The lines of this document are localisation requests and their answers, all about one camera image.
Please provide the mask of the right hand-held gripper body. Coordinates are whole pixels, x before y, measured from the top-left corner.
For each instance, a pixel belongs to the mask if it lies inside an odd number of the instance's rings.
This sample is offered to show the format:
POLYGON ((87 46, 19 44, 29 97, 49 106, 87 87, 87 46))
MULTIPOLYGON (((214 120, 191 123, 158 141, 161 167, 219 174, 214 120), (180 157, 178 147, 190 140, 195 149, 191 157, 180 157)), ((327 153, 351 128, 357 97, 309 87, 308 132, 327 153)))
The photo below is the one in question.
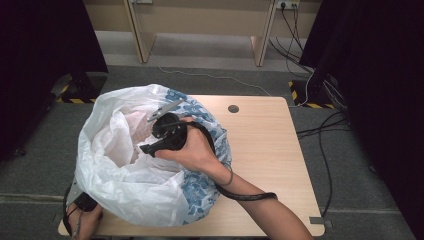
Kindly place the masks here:
POLYGON ((158 140, 163 139, 166 142, 164 149, 179 150, 186 140, 187 128, 179 120, 179 117, 171 113, 182 100, 177 100, 159 107, 147 118, 147 122, 154 121, 152 135, 158 140))

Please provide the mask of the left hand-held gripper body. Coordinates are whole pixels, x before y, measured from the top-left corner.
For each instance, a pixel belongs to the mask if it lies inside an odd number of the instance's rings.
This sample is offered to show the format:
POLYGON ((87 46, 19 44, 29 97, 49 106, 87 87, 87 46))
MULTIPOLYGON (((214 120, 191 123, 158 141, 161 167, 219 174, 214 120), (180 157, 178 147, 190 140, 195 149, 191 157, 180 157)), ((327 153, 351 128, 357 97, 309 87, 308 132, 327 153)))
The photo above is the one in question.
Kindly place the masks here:
POLYGON ((93 211, 98 205, 94 199, 79 187, 76 180, 72 181, 65 192, 65 206, 69 207, 71 204, 75 204, 79 209, 85 212, 93 211))

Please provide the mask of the white blue-patterned plastic bag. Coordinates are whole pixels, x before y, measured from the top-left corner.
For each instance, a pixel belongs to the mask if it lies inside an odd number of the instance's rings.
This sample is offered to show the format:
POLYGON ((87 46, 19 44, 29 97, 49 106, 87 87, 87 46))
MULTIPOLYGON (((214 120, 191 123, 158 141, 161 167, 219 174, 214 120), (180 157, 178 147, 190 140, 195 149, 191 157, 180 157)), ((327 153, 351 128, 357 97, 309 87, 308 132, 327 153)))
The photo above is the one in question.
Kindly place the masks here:
POLYGON ((136 225, 181 226, 209 214, 219 197, 207 175, 144 154, 131 163, 132 141, 125 116, 147 113, 182 100, 171 110, 192 117, 211 134, 217 158, 231 165, 227 132, 195 98, 157 84, 104 93, 95 101, 78 139, 75 179, 104 209, 136 225))

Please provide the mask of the person's left hand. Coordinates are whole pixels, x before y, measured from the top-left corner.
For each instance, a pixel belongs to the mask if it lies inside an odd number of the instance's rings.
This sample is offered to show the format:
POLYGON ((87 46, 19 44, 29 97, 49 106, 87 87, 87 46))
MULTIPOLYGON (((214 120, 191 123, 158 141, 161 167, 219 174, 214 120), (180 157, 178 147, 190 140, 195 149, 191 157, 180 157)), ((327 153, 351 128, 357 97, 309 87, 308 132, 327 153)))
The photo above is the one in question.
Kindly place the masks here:
POLYGON ((103 208, 97 205, 92 211, 85 212, 72 203, 66 214, 71 240, 91 240, 98 229, 102 211, 103 208))

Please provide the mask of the person's right hand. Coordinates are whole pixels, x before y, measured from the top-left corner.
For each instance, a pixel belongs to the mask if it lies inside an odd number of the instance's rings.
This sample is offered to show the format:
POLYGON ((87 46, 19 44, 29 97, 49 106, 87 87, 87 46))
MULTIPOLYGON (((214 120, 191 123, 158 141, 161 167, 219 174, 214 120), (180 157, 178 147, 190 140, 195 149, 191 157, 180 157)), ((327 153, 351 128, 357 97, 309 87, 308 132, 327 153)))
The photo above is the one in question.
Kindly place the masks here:
POLYGON ((155 156, 175 161, 189 170, 205 173, 215 181, 231 176, 231 172, 216 158, 206 136, 193 126, 187 127, 186 143, 180 150, 158 150, 155 156))

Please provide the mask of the thin black wrist band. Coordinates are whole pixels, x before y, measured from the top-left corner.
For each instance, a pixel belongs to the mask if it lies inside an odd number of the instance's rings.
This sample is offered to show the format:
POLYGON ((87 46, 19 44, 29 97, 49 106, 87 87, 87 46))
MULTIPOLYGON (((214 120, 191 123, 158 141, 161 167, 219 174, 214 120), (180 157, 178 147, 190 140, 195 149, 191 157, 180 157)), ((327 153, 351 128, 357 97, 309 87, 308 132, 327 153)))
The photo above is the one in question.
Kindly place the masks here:
POLYGON ((220 186, 228 186, 233 181, 233 170, 232 168, 222 167, 218 170, 218 175, 215 178, 215 182, 220 186))

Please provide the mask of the black stand base hazard tape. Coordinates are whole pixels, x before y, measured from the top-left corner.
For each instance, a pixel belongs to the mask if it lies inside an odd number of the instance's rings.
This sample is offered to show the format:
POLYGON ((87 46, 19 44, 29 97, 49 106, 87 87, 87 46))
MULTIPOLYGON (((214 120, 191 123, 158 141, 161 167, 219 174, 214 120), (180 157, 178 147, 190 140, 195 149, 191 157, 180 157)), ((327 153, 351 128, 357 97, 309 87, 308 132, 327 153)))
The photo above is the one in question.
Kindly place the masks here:
POLYGON ((57 103, 93 104, 106 80, 104 73, 87 73, 82 80, 67 74, 56 81, 51 93, 57 103))
POLYGON ((325 92, 324 88, 321 88, 317 95, 310 96, 306 93, 306 81, 291 80, 288 82, 288 84, 295 106, 334 109, 334 105, 325 92))

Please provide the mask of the beige wooden desk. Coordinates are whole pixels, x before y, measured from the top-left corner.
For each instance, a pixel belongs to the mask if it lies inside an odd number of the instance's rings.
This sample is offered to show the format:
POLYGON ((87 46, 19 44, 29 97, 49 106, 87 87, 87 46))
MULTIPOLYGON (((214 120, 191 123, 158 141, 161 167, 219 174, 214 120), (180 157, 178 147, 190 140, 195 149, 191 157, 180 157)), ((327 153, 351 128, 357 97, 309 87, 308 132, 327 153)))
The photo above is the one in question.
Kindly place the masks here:
POLYGON ((245 36, 255 65, 263 65, 267 41, 288 37, 289 28, 309 36, 322 0, 300 0, 295 10, 277 0, 83 0, 97 31, 130 32, 141 63, 151 55, 159 33, 245 36))

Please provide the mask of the dark curtain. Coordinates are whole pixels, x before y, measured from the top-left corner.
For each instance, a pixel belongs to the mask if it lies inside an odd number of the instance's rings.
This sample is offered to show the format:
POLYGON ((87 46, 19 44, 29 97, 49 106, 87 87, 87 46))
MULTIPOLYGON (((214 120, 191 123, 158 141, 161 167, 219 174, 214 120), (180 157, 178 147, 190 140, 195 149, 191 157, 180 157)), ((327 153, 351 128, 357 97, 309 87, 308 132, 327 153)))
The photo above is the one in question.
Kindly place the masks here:
POLYGON ((302 64, 334 77, 364 149, 424 240, 424 0, 322 0, 302 64))
POLYGON ((0 0, 0 161, 24 142, 59 78, 106 70, 83 0, 0 0))

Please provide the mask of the grey table edge bracket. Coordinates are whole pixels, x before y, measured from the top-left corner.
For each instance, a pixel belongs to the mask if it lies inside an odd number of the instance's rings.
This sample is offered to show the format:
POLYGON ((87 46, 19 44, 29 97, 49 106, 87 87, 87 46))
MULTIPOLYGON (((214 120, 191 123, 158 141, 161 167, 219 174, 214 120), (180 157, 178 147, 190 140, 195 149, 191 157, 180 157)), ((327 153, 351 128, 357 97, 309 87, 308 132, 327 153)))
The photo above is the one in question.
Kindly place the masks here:
POLYGON ((325 220, 322 217, 309 217, 310 224, 322 225, 325 228, 333 228, 333 222, 331 220, 325 220))

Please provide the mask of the wall power outlet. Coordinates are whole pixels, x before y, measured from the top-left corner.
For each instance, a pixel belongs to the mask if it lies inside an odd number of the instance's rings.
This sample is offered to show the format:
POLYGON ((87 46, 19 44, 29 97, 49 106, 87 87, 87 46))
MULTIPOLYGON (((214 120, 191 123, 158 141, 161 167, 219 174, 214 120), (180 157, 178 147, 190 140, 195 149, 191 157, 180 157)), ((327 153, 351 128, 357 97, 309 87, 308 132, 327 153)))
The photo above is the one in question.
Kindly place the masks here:
POLYGON ((300 0, 277 0, 276 8, 284 10, 295 10, 299 7, 300 0))

